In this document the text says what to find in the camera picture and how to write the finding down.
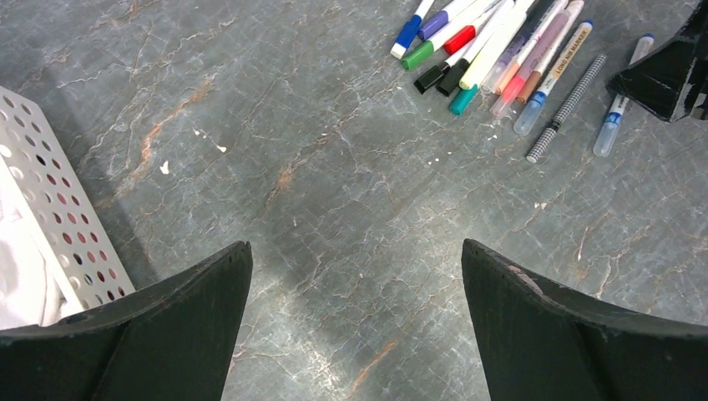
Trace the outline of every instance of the perforated plastic basket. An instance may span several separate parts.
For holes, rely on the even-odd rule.
[[[42,110],[0,87],[0,185],[14,193],[66,313],[135,291]]]

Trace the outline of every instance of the stone countertop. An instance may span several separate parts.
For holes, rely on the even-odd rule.
[[[464,238],[708,324],[708,125],[635,107],[611,156],[592,155],[601,81],[697,1],[588,2],[595,30],[542,119],[609,60],[538,165],[540,124],[519,138],[490,99],[456,118],[413,88],[434,61],[406,73],[388,51],[414,3],[0,4],[0,85],[43,108],[138,287],[253,244],[224,399],[487,399]]]

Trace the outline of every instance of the green marker cap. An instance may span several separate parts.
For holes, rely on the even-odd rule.
[[[433,48],[432,42],[426,40],[418,45],[408,56],[404,57],[403,60],[401,60],[401,64],[403,64],[406,70],[414,69],[433,53],[435,53],[435,48]]]
[[[472,101],[474,95],[477,94],[479,90],[477,85],[474,85],[471,89],[463,89],[455,97],[455,100],[450,104],[450,113],[455,115],[462,115],[464,110],[467,108],[469,102]]]

